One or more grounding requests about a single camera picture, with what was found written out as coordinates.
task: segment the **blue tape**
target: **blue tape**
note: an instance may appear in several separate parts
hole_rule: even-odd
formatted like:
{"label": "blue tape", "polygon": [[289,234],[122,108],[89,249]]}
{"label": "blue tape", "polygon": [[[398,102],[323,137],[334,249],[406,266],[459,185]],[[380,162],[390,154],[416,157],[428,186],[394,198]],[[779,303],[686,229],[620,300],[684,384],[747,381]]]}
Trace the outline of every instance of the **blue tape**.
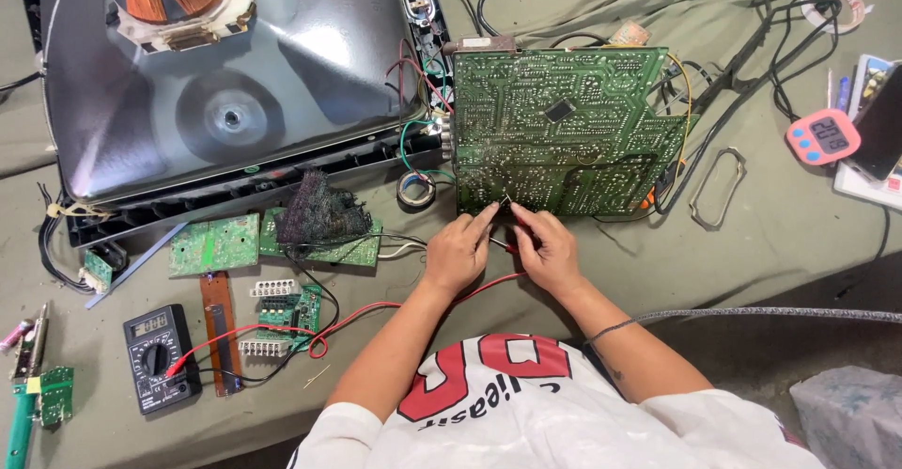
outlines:
{"label": "blue tape", "polygon": [[104,299],[105,297],[107,297],[107,295],[112,293],[113,289],[115,289],[126,279],[128,279],[128,277],[132,273],[134,273],[134,270],[138,269],[138,267],[144,264],[144,261],[150,259],[152,255],[156,254],[157,250],[160,250],[160,247],[166,245],[166,243],[172,240],[172,237],[175,236],[176,233],[180,232],[181,229],[185,226],[187,226],[187,222],[182,222],[181,224],[177,224],[176,227],[172,228],[169,233],[166,233],[166,236],[160,238],[160,240],[154,243],[153,246],[147,250],[147,252],[143,253],[143,255],[141,255],[141,257],[138,258],[136,262],[132,263],[132,266],[126,268],[125,271],[122,272],[122,275],[117,277],[116,280],[113,281],[113,284],[110,284],[110,287],[107,291],[95,295],[93,298],[91,298],[90,301],[85,304],[85,308],[91,308],[92,306],[97,305],[100,300]]}

